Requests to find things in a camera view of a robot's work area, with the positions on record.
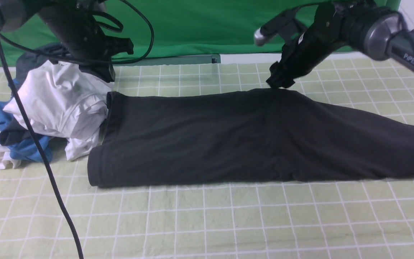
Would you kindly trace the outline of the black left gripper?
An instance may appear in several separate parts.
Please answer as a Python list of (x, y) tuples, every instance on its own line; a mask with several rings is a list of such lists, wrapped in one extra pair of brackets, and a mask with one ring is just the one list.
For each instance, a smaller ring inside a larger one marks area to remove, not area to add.
[(106, 83), (115, 82), (112, 56), (134, 54), (130, 38), (107, 36), (102, 31), (121, 33), (123, 24), (110, 14), (83, 4), (50, 4), (39, 13), (60, 43), (68, 50), (79, 70)]

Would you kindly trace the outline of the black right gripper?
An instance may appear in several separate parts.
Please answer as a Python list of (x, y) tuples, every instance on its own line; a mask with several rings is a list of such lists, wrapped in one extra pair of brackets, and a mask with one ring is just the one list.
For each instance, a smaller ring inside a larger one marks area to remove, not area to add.
[(274, 89), (289, 88), (295, 78), (307, 75), (325, 58), (340, 49), (340, 22), (315, 22), (281, 50), (279, 62), (271, 64), (266, 83)]

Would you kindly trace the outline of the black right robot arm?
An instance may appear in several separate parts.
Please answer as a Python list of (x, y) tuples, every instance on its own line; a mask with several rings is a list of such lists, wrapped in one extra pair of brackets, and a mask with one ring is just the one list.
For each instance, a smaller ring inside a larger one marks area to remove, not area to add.
[(414, 33), (397, 11), (372, 0), (316, 3), (309, 27), (297, 20), (305, 5), (282, 11), (254, 33), (256, 46), (279, 35), (284, 40), (281, 59), (270, 67), (267, 83), (288, 88), (338, 49), (348, 46), (375, 61), (394, 59), (414, 72)]

